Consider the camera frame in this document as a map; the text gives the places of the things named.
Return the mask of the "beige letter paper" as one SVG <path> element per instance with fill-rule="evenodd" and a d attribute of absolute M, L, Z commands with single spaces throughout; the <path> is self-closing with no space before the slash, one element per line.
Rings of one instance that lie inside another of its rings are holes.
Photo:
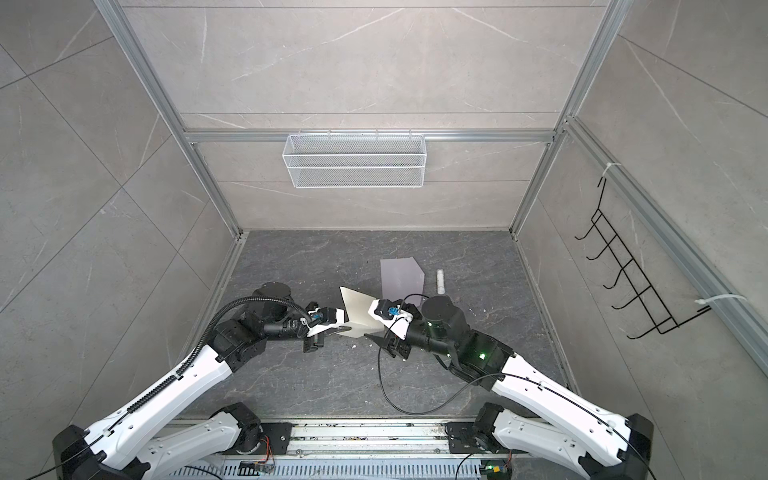
<path fill-rule="evenodd" d="M 377 302 L 376 298 L 346 287 L 341 287 L 340 292 L 347 319 L 344 326 L 348 327 L 348 330 L 341 332 L 340 336 L 360 338 L 365 334 L 375 334 L 384 330 L 384 325 L 369 313 L 370 307 Z"/>

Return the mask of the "grey purple envelope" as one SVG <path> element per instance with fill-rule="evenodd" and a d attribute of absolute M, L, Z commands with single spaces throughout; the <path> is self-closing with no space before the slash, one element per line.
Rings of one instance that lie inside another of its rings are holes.
<path fill-rule="evenodd" d="M 408 303 L 421 304 L 425 274 L 413 257 L 382 259 L 380 269 L 382 298 L 394 301 L 409 296 Z"/>

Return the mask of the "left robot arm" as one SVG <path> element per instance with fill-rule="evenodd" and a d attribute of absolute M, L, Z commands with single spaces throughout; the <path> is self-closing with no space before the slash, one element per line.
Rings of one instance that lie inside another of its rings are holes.
<path fill-rule="evenodd" d="M 70 425 L 53 440 L 59 479 L 154 479 L 196 460 L 264 448 L 259 417 L 244 403 L 217 410 L 181 432 L 159 437 L 171 420 L 205 392 L 261 355 L 270 341 L 298 340 L 304 352 L 327 333 L 350 331 L 346 313 L 295 303 L 290 288 L 267 283 L 220 308 L 192 351 L 137 398 L 87 428 Z"/>

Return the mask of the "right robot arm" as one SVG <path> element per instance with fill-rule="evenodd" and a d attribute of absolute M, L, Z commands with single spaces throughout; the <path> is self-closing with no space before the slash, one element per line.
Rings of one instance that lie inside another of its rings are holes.
<path fill-rule="evenodd" d="M 373 341 L 389 355 L 407 358 L 412 348 L 435 354 L 447 370 L 533 412 L 524 418 L 485 404 L 472 426 L 482 450 L 528 453 L 585 479 L 647 479 L 654 425 L 599 407 L 541 373 L 500 340 L 475 330 L 446 295 L 415 306 L 404 299 L 375 299 L 368 315 L 386 330 Z"/>

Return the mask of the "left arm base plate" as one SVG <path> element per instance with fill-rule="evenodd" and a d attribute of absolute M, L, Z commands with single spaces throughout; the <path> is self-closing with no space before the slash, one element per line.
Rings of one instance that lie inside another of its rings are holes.
<path fill-rule="evenodd" d="M 260 458 L 265 458 L 266 443 L 270 444 L 272 455 L 286 455 L 291 439 L 293 424 L 290 422 L 267 422 L 261 424 L 257 448 L 252 452 Z"/>

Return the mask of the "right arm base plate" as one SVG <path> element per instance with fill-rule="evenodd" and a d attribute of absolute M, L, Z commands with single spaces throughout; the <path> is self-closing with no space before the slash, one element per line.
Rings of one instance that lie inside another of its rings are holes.
<path fill-rule="evenodd" d="M 444 425 L 444 432 L 451 454 L 470 454 L 482 451 L 474 435 L 473 422 L 447 422 Z"/>

